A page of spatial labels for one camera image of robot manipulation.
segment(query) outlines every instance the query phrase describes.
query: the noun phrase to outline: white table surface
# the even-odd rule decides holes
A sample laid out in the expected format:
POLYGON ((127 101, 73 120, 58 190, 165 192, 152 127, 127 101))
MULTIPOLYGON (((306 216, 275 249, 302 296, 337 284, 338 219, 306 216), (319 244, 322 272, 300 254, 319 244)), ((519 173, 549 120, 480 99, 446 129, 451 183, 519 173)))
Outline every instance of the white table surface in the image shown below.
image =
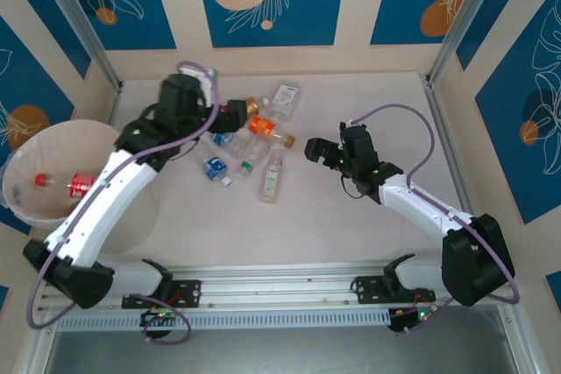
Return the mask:
MULTIPOLYGON (((348 197, 339 173, 307 161, 303 153, 309 138, 337 141, 340 121, 389 102, 416 107, 432 121, 418 74, 224 77, 219 81, 221 102, 270 96, 283 79, 300 84, 302 100, 293 119, 283 124, 296 141, 285 156, 278 203, 258 199, 263 167, 254 170, 246 183, 235 180, 224 188, 209 181, 193 158, 185 156, 167 163, 154 180, 159 218, 153 233, 129 256, 163 265, 276 265, 382 260, 438 251, 438 244, 393 210, 368 198, 348 197)), ((115 123, 118 130, 156 102, 159 86, 160 81, 125 83, 115 123)), ((380 160, 405 172, 429 148, 423 123, 406 110, 382 111, 366 124, 380 160)), ((238 161, 215 149, 232 171, 238 166, 238 161)), ((415 182, 459 206, 439 142, 415 182)))

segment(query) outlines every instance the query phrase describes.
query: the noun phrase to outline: red bottle cap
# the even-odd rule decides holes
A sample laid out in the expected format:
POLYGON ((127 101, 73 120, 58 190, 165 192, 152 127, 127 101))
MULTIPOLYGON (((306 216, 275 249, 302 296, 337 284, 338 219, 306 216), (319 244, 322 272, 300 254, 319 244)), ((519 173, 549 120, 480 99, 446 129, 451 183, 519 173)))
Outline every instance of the red bottle cap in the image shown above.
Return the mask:
POLYGON ((46 185, 46 174, 39 173, 35 176, 35 186, 44 187, 46 185))

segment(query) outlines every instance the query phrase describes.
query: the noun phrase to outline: trash bin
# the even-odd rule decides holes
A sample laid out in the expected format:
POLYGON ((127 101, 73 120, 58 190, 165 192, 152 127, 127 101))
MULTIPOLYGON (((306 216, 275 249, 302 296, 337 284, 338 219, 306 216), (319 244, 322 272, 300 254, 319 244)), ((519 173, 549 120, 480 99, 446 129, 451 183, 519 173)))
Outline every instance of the trash bin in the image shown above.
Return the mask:
MULTIPOLYGON (((29 225, 55 230, 70 215, 73 203, 68 196, 35 186, 35 176, 38 173, 98 175, 117 137, 113 128, 92 120, 72 120, 39 132, 18 149, 6 168, 3 193, 8 206, 29 225)), ((148 185, 108 235, 102 253, 124 253, 144 242, 157 216, 156 197, 148 185)))

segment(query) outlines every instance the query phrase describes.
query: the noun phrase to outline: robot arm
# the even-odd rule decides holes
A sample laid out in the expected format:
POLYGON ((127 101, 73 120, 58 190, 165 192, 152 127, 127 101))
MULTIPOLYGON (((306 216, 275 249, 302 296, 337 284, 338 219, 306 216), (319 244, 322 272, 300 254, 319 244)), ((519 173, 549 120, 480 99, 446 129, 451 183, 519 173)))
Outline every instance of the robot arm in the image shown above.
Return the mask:
MULTIPOLYGON (((216 77, 214 71, 208 70, 216 77)), ((107 235, 134 197, 180 152, 180 146, 137 159, 110 182, 106 177, 136 153, 183 139, 199 129, 212 108, 210 93, 206 75, 190 68, 183 67, 180 74, 164 80, 158 102, 127 124, 101 175, 68 219, 45 242, 30 240, 25 246, 25 257, 38 271, 55 248, 59 248, 45 279, 78 306, 93 307, 107 295, 156 292, 159 296, 155 298, 169 299, 167 285, 171 274, 163 267, 148 260, 128 263, 100 259, 98 255, 107 235), (59 245, 73 222, 72 232, 59 245)), ((237 131, 253 112, 256 112, 254 101, 229 101, 209 131, 237 131)))
POLYGON ((363 196, 391 208, 408 218, 442 246, 441 264, 423 261, 407 255, 390 265, 388 273, 405 290, 417 288, 447 290, 452 298, 472 306, 504 285, 507 280, 501 268, 481 247, 461 222, 475 229, 491 246, 512 276, 515 269, 499 224, 489 215, 474 217, 461 212, 413 183, 397 166, 379 161, 370 135, 364 125, 346 126, 341 123, 340 143, 312 138, 306 145, 306 158, 341 172, 349 178, 363 196))

